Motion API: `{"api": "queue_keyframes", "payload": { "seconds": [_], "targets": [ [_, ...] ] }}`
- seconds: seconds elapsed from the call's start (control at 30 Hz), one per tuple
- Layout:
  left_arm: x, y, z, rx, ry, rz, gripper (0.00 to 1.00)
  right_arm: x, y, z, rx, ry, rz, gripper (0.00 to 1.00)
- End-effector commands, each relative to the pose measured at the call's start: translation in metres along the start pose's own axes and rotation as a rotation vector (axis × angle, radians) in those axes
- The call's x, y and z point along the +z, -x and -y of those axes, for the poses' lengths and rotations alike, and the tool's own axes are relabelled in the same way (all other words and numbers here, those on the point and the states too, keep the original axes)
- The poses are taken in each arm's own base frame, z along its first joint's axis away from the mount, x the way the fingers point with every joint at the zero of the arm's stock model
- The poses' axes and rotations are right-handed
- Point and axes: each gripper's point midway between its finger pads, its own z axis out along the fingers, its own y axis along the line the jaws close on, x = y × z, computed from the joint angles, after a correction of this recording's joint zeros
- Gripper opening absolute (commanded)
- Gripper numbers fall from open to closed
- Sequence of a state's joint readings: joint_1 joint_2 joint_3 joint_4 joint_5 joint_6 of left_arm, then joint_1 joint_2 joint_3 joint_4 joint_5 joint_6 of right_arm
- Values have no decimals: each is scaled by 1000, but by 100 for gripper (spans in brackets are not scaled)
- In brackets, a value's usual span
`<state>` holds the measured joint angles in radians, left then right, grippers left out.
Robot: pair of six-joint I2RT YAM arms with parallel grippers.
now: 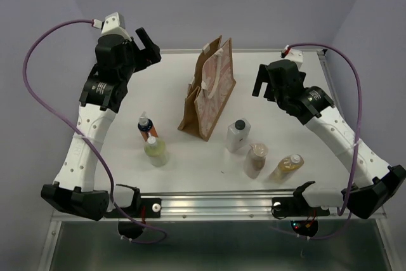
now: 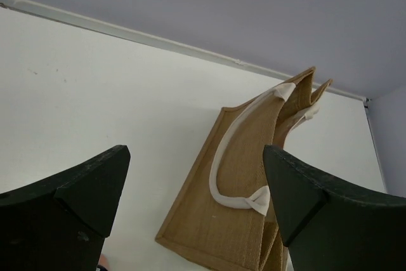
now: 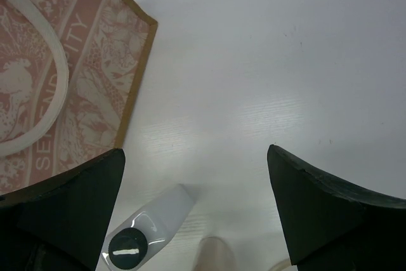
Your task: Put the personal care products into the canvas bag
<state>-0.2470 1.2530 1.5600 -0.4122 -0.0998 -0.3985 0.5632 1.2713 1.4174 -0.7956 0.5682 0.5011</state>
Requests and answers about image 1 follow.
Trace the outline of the brown canvas tote bag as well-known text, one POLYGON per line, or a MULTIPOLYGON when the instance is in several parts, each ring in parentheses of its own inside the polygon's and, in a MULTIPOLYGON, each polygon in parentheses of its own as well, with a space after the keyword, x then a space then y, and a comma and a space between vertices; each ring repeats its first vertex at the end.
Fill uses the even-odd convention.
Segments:
POLYGON ((202 47, 188 84, 178 130, 208 141, 236 85, 233 42, 219 36, 202 47))

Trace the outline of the white bottle black cap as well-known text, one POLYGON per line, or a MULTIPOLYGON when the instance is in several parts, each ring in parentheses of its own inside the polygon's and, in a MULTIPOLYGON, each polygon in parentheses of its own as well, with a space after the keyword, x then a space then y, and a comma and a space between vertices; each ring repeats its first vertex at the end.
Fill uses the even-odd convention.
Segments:
POLYGON ((238 119, 229 125, 226 134, 226 148, 233 153, 241 149, 246 143, 251 130, 247 119, 238 119))

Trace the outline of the yellow clear liquid bottle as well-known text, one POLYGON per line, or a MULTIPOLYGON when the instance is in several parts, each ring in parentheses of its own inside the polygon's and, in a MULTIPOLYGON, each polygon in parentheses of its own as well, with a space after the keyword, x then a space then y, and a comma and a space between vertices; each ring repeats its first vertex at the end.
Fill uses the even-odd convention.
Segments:
POLYGON ((269 178, 271 181, 282 183, 300 169, 304 163, 304 159, 301 155, 288 155, 277 164, 269 178))

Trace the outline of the beige flip-cap bottle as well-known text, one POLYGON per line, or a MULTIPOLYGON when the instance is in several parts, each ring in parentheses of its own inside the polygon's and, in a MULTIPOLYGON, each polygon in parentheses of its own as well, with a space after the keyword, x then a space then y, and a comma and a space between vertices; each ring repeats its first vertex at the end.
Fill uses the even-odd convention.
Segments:
POLYGON ((264 143, 252 143, 244 160, 244 173, 251 179, 256 179, 264 168, 268 147, 264 143))

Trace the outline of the green lotion bottle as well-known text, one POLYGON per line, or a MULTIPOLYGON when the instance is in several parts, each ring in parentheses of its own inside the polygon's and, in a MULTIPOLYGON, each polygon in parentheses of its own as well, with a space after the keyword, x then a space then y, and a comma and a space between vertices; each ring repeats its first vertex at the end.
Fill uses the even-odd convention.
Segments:
POLYGON ((149 136, 145 142, 144 151, 150 163, 155 167, 162 167, 169 160, 166 143, 158 137, 149 136))

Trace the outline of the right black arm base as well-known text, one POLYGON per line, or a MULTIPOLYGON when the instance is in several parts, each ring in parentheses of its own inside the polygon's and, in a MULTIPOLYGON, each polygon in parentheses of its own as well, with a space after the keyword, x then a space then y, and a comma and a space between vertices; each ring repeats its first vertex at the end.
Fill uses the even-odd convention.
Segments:
POLYGON ((278 220, 291 218, 294 233, 305 237, 315 237, 319 228, 318 217, 330 215, 328 209, 310 207, 304 200, 295 197, 273 198, 271 213, 278 220))

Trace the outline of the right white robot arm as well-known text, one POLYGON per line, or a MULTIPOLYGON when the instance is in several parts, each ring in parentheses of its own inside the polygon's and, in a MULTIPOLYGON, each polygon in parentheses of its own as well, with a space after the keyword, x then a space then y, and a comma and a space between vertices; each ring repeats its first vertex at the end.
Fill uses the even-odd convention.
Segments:
POLYGON ((261 64, 253 89, 275 102, 290 116, 317 135, 352 176, 351 188, 323 188, 310 181, 299 186, 282 205, 286 216, 306 214, 313 208, 345 206, 355 216, 368 219, 397 192, 405 180, 401 165, 391 166, 375 154, 341 117, 332 98, 317 86, 304 86, 306 74, 296 62, 278 60, 261 64))

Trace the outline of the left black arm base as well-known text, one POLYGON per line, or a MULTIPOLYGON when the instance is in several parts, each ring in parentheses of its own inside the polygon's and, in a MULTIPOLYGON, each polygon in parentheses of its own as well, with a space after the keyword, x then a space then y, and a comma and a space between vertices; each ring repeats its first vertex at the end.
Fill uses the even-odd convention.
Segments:
MULTIPOLYGON (((122 208, 122 210, 132 218, 146 224, 147 220, 160 218, 160 211, 162 207, 162 199, 157 197, 140 197, 137 203, 131 203, 129 207, 122 208)), ((140 240, 142 233, 147 230, 132 222, 126 223, 125 218, 118 210, 113 209, 107 212, 104 217, 106 219, 119 219, 117 226, 118 232, 124 237, 131 238, 132 240, 140 240)))

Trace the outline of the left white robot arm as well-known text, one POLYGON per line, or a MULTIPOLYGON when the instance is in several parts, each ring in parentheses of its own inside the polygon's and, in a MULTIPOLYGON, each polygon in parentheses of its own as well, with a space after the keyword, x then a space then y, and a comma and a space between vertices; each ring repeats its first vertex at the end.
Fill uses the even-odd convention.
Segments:
POLYGON ((56 210, 98 221, 108 209, 106 190, 95 190, 95 171, 110 125, 128 93, 135 72, 160 62, 160 49, 144 28, 136 29, 144 48, 133 37, 104 34, 95 48, 96 62, 79 97, 79 114, 70 147, 54 182, 41 197, 56 210))

